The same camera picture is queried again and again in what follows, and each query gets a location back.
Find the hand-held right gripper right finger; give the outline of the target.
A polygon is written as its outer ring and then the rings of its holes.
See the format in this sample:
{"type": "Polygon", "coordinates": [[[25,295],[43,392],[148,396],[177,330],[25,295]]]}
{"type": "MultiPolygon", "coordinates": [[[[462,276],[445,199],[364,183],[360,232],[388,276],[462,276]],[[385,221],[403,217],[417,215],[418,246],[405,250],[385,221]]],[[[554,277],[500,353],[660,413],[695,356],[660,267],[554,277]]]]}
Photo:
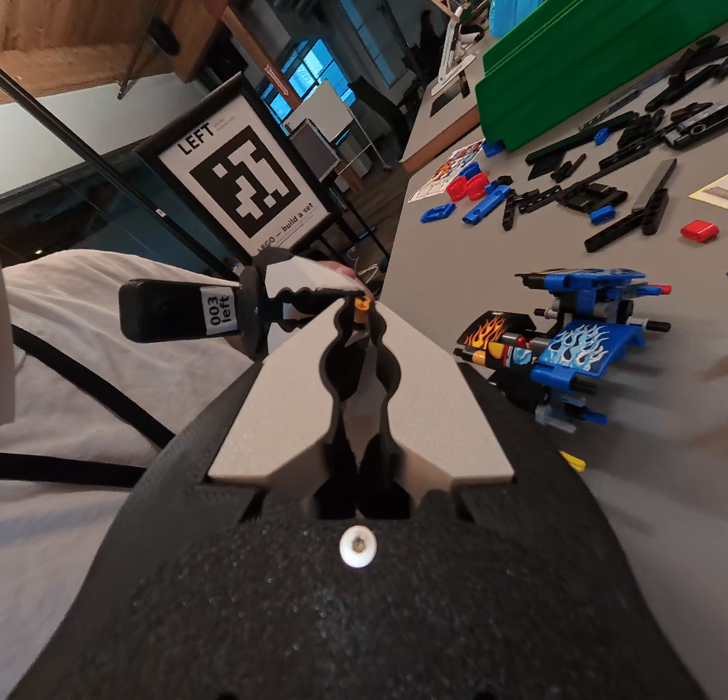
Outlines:
{"type": "Polygon", "coordinates": [[[415,505],[431,491],[510,483],[514,468],[453,356],[383,304],[369,327],[385,479],[415,505]]]}

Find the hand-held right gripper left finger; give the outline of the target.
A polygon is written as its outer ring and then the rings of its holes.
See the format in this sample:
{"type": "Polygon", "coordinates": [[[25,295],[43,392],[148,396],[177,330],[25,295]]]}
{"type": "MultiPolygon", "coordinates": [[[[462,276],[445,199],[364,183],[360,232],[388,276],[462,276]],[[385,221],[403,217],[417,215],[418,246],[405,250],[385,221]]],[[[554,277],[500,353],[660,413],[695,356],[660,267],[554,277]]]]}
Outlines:
{"type": "Polygon", "coordinates": [[[215,484],[356,512],[342,405],[356,390],[355,298],[329,305],[266,357],[207,473],[215,484]]]}

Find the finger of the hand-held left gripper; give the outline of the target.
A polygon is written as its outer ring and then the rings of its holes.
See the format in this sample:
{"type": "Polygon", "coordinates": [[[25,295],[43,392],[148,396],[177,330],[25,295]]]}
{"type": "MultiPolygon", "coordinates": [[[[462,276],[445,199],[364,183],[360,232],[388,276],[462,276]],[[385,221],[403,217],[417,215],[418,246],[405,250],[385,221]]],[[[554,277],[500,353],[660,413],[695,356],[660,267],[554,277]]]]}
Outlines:
{"type": "Polygon", "coordinates": [[[312,312],[300,310],[293,304],[274,304],[270,309],[269,324],[267,326],[267,355],[286,343],[299,329],[310,322],[320,309],[314,308],[312,312]]]}
{"type": "Polygon", "coordinates": [[[309,312],[316,307],[322,313],[340,299],[365,295],[353,279],[286,249],[263,250],[253,259],[253,267],[268,313],[274,304],[293,304],[309,312]]]}

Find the black technic frame assembly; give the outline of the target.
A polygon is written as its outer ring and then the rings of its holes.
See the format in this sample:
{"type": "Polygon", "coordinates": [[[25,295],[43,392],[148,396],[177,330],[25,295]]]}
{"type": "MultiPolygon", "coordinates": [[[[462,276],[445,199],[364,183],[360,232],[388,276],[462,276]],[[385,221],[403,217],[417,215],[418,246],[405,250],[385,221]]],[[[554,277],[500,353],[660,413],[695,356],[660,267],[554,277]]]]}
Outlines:
{"type": "Polygon", "coordinates": [[[515,275],[523,286],[546,291],[549,308],[537,317],[553,321],[539,331],[525,313],[489,310],[461,334],[453,354],[491,370],[489,382],[541,425],[573,434],[578,422],[605,425],[607,416],[587,405],[598,380],[628,348],[642,348],[648,331],[667,333],[671,324],[633,314],[635,300],[670,295],[669,285],[651,284],[625,268],[547,269],[515,275]]]}

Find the long blue lego beam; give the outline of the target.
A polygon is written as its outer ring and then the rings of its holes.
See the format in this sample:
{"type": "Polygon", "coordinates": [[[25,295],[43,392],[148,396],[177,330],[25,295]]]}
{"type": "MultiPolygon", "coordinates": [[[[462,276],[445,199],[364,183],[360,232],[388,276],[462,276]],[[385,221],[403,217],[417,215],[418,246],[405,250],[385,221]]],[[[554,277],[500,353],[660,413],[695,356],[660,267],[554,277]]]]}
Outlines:
{"type": "Polygon", "coordinates": [[[504,202],[511,192],[512,189],[508,185],[496,186],[495,183],[488,185],[486,187],[486,196],[463,216],[462,221],[468,225],[475,226],[485,219],[497,206],[504,202]]]}

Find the pile of black lego pieces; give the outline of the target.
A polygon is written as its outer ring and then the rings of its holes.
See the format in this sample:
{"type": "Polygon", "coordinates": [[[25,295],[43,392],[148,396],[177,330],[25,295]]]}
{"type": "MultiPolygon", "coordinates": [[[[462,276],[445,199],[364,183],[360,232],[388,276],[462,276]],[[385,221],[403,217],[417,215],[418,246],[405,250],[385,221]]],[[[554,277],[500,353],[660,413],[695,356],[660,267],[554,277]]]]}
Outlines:
{"type": "MultiPolygon", "coordinates": [[[[708,82],[719,83],[725,79],[726,43],[721,43],[717,35],[705,37],[688,47],[674,63],[616,98],[576,134],[529,154],[526,158],[526,164],[532,167],[529,179],[548,174],[555,185],[543,191],[512,191],[505,199],[504,231],[513,229],[517,214],[532,213],[551,203],[587,216],[601,206],[611,204],[616,208],[622,204],[628,194],[602,184],[603,177],[646,157],[662,144],[681,151],[726,129],[726,101],[690,103],[674,109],[669,121],[662,123],[668,107],[708,82]],[[586,159],[582,153],[574,161],[564,161],[566,154],[593,141],[596,132],[606,126],[612,134],[621,134],[616,150],[598,162],[597,174],[562,187],[586,159]]],[[[655,234],[668,203],[667,183],[676,167],[676,159],[661,163],[630,213],[617,221],[613,219],[609,226],[585,240],[587,252],[601,250],[636,230],[646,236],[655,234]]]]}

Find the person's left hand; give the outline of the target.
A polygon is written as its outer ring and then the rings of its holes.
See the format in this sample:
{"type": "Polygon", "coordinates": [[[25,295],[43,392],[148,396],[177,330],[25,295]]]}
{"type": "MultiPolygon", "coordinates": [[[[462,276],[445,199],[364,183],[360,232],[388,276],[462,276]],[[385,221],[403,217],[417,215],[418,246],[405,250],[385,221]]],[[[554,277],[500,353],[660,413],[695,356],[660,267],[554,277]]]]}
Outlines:
{"type": "Polygon", "coordinates": [[[335,272],[339,272],[342,275],[349,277],[350,279],[353,279],[354,281],[356,281],[359,288],[363,290],[366,297],[369,298],[371,303],[376,301],[375,296],[369,289],[369,286],[367,286],[364,282],[362,282],[359,279],[356,271],[353,268],[350,268],[347,265],[342,264],[341,262],[333,261],[333,260],[319,260],[317,262],[319,265],[322,265],[323,267],[327,267],[329,269],[334,270],[335,272]]]}

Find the grey monitor screen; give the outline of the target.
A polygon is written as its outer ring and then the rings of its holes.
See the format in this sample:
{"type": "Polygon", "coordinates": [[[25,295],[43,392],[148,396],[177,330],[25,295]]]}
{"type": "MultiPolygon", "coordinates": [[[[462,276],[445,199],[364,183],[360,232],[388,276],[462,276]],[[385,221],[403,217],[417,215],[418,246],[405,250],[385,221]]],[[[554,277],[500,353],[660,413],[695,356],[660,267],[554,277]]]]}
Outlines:
{"type": "Polygon", "coordinates": [[[304,119],[289,135],[289,140],[320,183],[335,183],[342,158],[313,121],[304,119]]]}

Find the white board panel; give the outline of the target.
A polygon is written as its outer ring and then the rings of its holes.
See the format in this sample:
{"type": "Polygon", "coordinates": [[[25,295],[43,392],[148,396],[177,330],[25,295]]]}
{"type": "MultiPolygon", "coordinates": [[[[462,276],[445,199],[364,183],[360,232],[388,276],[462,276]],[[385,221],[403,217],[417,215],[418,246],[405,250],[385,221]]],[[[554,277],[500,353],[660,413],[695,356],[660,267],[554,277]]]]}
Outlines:
{"type": "Polygon", "coordinates": [[[313,94],[290,113],[282,126],[286,133],[291,134],[305,120],[312,122],[323,138],[332,143],[355,118],[331,83],[324,80],[313,94]]]}

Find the colourful sticker sheet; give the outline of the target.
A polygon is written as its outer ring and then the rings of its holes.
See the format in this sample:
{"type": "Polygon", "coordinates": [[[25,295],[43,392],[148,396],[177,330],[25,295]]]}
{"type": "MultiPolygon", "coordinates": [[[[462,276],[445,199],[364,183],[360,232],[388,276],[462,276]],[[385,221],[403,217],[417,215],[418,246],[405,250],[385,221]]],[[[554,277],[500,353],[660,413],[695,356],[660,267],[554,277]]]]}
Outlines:
{"type": "Polygon", "coordinates": [[[446,188],[458,177],[463,176],[465,170],[472,163],[478,163],[477,158],[483,149],[486,139],[471,143],[450,153],[446,161],[432,174],[432,176],[417,189],[408,199],[408,203],[418,202],[430,197],[446,193],[446,188]]]}

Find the white desk device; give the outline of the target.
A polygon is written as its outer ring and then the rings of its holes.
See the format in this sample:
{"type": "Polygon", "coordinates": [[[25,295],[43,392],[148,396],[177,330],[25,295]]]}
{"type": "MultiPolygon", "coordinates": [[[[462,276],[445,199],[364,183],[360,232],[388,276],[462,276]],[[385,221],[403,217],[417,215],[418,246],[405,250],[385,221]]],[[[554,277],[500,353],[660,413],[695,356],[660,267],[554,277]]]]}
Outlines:
{"type": "Polygon", "coordinates": [[[446,30],[441,65],[431,95],[442,93],[475,59],[470,48],[485,35],[482,25],[471,22],[461,24],[459,19],[451,20],[446,30]]]}

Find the cyan chair back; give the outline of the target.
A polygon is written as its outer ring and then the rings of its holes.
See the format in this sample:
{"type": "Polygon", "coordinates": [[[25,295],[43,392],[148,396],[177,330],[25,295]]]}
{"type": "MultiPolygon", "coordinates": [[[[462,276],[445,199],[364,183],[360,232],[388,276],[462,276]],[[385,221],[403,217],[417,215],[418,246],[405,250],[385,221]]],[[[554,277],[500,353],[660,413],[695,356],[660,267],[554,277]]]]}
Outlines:
{"type": "Polygon", "coordinates": [[[501,39],[543,3],[544,0],[491,0],[489,25],[492,36],[501,39]]]}

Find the green box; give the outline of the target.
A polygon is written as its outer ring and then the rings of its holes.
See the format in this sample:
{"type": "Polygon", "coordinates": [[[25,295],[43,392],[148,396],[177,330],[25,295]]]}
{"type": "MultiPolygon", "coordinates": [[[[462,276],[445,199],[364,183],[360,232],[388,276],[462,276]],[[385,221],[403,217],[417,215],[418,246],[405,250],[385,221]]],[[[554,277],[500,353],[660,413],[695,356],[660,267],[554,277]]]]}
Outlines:
{"type": "Polygon", "coordinates": [[[483,55],[483,137],[514,151],[726,19],[727,0],[546,0],[483,55]]]}

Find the instruction booklet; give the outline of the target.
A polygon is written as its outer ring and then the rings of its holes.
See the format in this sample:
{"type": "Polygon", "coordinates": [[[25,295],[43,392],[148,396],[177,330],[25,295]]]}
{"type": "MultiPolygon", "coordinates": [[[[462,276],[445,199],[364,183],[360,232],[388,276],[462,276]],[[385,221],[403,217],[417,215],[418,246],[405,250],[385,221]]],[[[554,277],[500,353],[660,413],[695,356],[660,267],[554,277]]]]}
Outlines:
{"type": "Polygon", "coordinates": [[[723,209],[727,209],[727,180],[728,176],[725,175],[720,179],[717,179],[716,181],[692,193],[691,195],[689,195],[689,198],[723,209]]]}

